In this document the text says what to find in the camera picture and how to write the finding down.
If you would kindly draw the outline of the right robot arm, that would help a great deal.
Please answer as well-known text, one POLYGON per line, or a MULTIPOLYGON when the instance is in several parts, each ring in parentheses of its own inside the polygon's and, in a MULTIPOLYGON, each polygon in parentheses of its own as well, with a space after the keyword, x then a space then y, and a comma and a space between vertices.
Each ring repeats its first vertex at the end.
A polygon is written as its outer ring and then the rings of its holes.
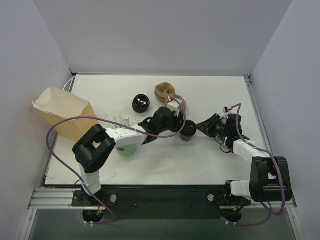
POLYGON ((224 147, 250 166, 248 180, 232 180, 230 186, 222 190, 223 201, 233 204, 239 197, 255 202, 290 201, 293 191, 287 159, 275 157, 272 160, 267 152, 259 150, 254 141, 242 134, 241 120, 242 117, 234 113, 214 114, 196 125, 206 136, 222 140, 224 147))

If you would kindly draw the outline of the black paper coffee cup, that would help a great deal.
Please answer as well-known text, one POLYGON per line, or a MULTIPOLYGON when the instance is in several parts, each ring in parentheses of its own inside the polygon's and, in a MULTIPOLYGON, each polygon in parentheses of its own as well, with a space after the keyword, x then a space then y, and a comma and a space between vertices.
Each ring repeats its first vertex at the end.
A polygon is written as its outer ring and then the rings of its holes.
POLYGON ((190 134, 180 134, 180 139, 184 142, 190 142, 194 137, 194 134, 193 135, 190 135, 190 134))

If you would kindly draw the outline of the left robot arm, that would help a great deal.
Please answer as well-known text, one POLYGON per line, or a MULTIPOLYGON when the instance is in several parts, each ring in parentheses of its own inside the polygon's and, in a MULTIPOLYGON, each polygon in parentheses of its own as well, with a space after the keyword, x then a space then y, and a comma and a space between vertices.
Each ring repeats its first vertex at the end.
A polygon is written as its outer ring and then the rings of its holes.
POLYGON ((182 131, 185 124, 184 112, 160 107, 152 117, 131 127, 112 129, 103 128, 100 124, 92 126, 72 148, 80 166, 83 199, 91 206, 100 203, 100 169, 114 149, 152 143, 159 138, 165 138, 161 134, 167 131, 175 136, 182 131))

